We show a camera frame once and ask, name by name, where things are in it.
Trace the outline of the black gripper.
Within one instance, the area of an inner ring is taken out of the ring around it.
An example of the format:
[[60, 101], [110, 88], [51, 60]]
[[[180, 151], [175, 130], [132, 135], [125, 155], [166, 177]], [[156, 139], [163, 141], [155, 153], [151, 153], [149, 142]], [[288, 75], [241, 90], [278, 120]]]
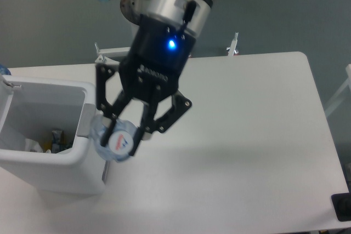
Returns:
[[[196, 42], [188, 32], [189, 21], [181, 19], [173, 26], [155, 18], [142, 16], [139, 29], [127, 57], [118, 65], [98, 63], [96, 73], [96, 107], [110, 120], [100, 139], [106, 146], [117, 119], [132, 99], [145, 102], [140, 126], [133, 135], [134, 156], [143, 136], [166, 132], [191, 107], [192, 102], [180, 91], [179, 77]], [[113, 104], [106, 98], [106, 83], [119, 70], [122, 89]], [[172, 105], [154, 119], [159, 102], [171, 96]]]

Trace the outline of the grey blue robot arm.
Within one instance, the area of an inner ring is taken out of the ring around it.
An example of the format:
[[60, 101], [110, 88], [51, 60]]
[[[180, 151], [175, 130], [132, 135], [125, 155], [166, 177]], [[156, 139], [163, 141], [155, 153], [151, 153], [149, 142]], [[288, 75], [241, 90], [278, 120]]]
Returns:
[[214, 0], [144, 0], [132, 5], [135, 38], [118, 64], [96, 64], [96, 106], [90, 137], [107, 161], [135, 155], [141, 141], [164, 133], [191, 108], [179, 77]]

